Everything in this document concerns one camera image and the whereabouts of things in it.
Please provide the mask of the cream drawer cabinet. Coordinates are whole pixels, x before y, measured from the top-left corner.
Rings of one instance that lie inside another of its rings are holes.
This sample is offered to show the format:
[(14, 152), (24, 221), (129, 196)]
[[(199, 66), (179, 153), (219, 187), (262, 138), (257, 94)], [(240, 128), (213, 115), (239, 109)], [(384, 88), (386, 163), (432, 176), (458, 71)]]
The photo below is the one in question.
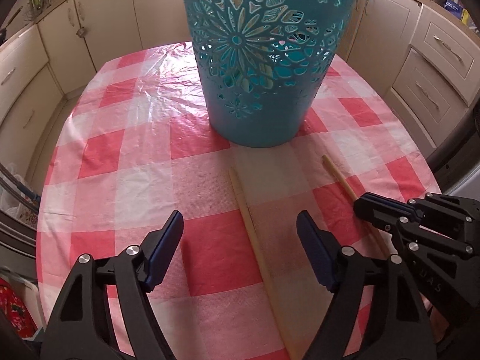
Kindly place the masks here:
[(479, 96), (479, 40), (428, 0), (356, 0), (346, 62), (399, 117), (425, 157)]

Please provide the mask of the teal perforated plastic basket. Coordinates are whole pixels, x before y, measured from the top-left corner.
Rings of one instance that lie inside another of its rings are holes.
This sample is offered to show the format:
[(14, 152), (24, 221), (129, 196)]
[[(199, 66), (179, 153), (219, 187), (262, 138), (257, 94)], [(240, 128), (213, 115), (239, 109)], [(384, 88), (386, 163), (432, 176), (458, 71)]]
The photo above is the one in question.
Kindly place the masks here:
[(183, 0), (211, 126), (241, 146), (289, 141), (356, 0)]

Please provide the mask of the bamboo chopstick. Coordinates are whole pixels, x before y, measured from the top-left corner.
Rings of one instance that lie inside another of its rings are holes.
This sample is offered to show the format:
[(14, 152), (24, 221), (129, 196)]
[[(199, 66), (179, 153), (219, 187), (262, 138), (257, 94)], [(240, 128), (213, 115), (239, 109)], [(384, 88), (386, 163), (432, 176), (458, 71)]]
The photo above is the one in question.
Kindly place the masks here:
[(250, 241), (250, 245), (256, 257), (256, 261), (259, 267), (259, 272), (261, 274), (262, 280), (264, 281), (265, 291), (268, 296), (268, 301), (272, 310), (272, 315), (275, 319), (277, 329), (281, 336), (282, 342), (286, 348), (287, 353), (289, 354), (290, 359), (299, 359), (298, 351), (295, 348), (295, 343), (292, 339), (290, 331), (288, 329), (287, 322), (284, 318), (284, 315), (281, 311), (281, 304), (278, 299), (278, 295), (273, 283), (272, 276), (270, 274), (267, 262), (265, 260), (261, 244), (259, 242), (255, 225), (251, 218), (251, 213), (249, 211), (247, 200), (242, 188), (239, 175), (236, 172), (234, 167), (229, 169), (229, 178), (233, 187), (233, 192), (238, 203), (238, 208), (244, 222), (247, 236)]
[[(342, 172), (337, 168), (335, 163), (331, 160), (329, 155), (324, 154), (322, 155), (322, 164), (324, 169), (329, 172), (329, 174), (337, 180), (338, 183), (342, 186), (343, 190), (346, 192), (347, 196), (350, 198), (352, 203), (354, 203), (357, 199), (358, 196), (356, 195), (356, 192), (352, 189), (352, 187), (349, 185), (347, 182), (346, 178), (343, 176)], [(373, 225), (370, 223), (367, 223), (365, 221), (362, 221), (362, 226), (368, 231), (368, 234), (373, 238), (373, 240), (376, 242), (379, 250), (381, 251), (382, 255), (384, 258), (389, 258), (390, 256), (390, 250), (385, 243), (382, 235), (380, 234), (379, 230), (377, 228), (374, 228)]]

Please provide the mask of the cream corner cabinets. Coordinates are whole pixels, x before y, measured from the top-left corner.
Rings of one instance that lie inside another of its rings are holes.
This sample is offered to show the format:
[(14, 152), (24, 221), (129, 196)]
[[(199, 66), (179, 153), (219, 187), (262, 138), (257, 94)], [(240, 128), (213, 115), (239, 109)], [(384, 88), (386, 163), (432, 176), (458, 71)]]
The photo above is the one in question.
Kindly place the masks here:
[(60, 0), (1, 46), (1, 164), (29, 180), (44, 135), (107, 62), (190, 37), (182, 0)]

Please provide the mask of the red white checkered tablecloth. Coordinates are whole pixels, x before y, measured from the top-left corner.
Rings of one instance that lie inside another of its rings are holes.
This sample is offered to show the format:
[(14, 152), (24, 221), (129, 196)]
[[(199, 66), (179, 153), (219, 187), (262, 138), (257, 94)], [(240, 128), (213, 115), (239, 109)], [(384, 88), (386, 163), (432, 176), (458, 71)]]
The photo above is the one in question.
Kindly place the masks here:
[(340, 58), (298, 134), (268, 149), (212, 130), (190, 44), (105, 63), (67, 117), (46, 176), (37, 225), (43, 311), (52, 311), (78, 256), (117, 255), (177, 210), (181, 244), (149, 296), (176, 357), (290, 359), (230, 182), (234, 167), (302, 357), (331, 296), (299, 242), (297, 214), (308, 211), (341, 244), (380, 256), (322, 155), (357, 194), (406, 201), (439, 191), (404, 126)]

